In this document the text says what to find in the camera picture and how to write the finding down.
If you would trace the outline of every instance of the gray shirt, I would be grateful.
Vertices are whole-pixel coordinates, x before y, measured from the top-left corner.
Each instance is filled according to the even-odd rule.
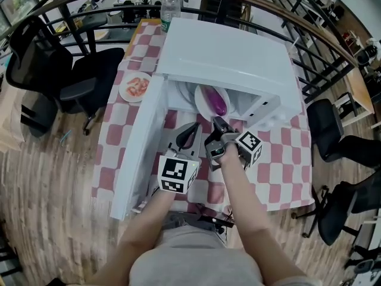
[[[139,257],[130,271],[131,286],[262,286],[258,265],[242,250],[227,249],[218,236],[193,226],[164,231],[157,246]],[[318,286],[296,276],[275,286]]]

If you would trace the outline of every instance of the purple eggplant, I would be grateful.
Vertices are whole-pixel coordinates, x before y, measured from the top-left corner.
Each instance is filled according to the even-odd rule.
[[[209,108],[219,116],[227,113],[227,107],[222,96],[211,86],[200,86]]]

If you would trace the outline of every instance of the plate of food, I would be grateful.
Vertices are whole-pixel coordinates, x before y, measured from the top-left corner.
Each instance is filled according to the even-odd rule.
[[[127,102],[140,102],[147,90],[151,76],[144,72],[130,72],[120,83],[119,94]]]

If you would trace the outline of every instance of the person's arm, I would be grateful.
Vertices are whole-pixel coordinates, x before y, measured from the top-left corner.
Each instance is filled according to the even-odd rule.
[[[113,257],[86,281],[87,285],[126,286],[134,262],[154,248],[161,225],[174,201],[175,193],[158,191],[136,215],[123,233]]]
[[[267,213],[249,183],[234,144],[227,146],[220,164],[243,247],[258,264],[265,284],[305,276],[272,237]]]

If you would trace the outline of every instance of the white plate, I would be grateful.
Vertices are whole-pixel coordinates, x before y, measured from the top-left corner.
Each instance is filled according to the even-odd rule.
[[[226,111],[227,113],[224,116],[221,116],[223,119],[227,119],[227,116],[230,113],[230,100],[229,96],[224,88],[219,88],[219,87],[213,87],[216,89],[216,91],[221,95],[221,97],[224,99],[225,104],[226,104]],[[197,110],[200,112],[200,114],[203,116],[205,120],[212,121],[213,117],[219,116],[216,114],[212,109],[209,108],[209,105],[204,98],[204,95],[202,94],[200,85],[197,86],[196,91],[195,91],[195,102],[196,102],[196,107]]]
[[[136,77],[140,78],[140,79],[148,79],[148,83],[151,80],[151,76],[148,75],[147,73],[144,73],[144,72],[130,72],[130,73],[126,74],[120,83],[119,94],[122,97],[122,99],[124,99],[127,102],[140,102],[140,101],[142,101],[142,99],[144,97],[145,92],[139,97],[133,97],[132,95],[130,95],[126,91],[127,83]]]

